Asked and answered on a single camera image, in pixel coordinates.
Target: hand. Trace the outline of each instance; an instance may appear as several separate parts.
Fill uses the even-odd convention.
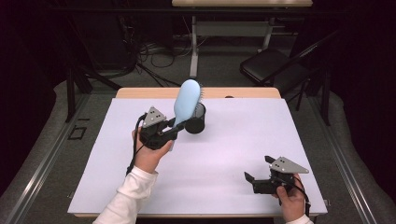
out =
[[[137,139],[136,139],[136,150],[140,150],[136,154],[136,159],[134,161],[134,165],[139,169],[147,172],[154,173],[155,168],[157,168],[160,159],[169,151],[171,148],[173,141],[168,141],[163,147],[157,150],[150,149],[148,147],[142,147],[143,143],[140,141],[140,130],[137,131]]]
[[[295,181],[294,184],[300,189],[303,188],[300,181]],[[280,186],[277,187],[276,194],[274,197],[280,199],[282,202],[283,218],[286,222],[294,221],[304,215],[305,197],[299,190],[293,188],[289,192],[286,192],[286,189]]]

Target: white sleeve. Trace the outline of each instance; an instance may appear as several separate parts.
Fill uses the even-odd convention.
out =
[[[314,224],[308,216],[303,215],[299,219],[296,219],[291,222],[287,222],[286,224]]]
[[[117,189],[117,194],[93,224],[136,223],[137,212],[149,197],[157,175],[134,167]]]

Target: table leg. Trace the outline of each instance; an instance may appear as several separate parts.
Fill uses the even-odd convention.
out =
[[[268,49],[274,23],[275,23],[275,18],[271,18],[268,22],[268,28],[267,28],[266,35],[264,38],[264,42],[262,43],[262,50]]]
[[[196,78],[198,71],[198,48],[197,48],[197,27],[196,27],[196,18],[192,16],[192,56],[191,56],[191,68],[190,68],[190,77]]]

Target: white table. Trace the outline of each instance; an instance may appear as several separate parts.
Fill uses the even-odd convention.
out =
[[[139,92],[140,99],[128,99]],[[278,201],[271,195],[254,194],[244,172],[268,179],[265,155],[287,157],[311,171],[285,101],[274,88],[207,88],[204,92],[204,131],[179,133],[173,150],[157,168],[160,175],[139,216],[281,216]],[[272,98],[263,98],[267,92]],[[154,95],[162,99],[149,99]],[[132,158],[131,131],[137,118],[152,105],[172,118],[176,95],[177,88],[120,90],[108,109],[68,213],[91,217],[105,208]],[[222,98],[227,95],[256,98]],[[311,215],[327,213],[314,174],[301,178],[312,203]]]

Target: black chair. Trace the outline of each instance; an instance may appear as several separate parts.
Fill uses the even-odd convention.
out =
[[[288,57],[277,49],[265,49],[253,57],[241,62],[240,72],[251,79],[256,86],[276,87],[282,97],[301,84],[299,92],[289,98],[290,102],[299,96],[296,110],[300,109],[307,81],[316,74],[324,63],[312,66],[309,57],[315,51],[333,40],[338,31],[327,35],[293,57]]]

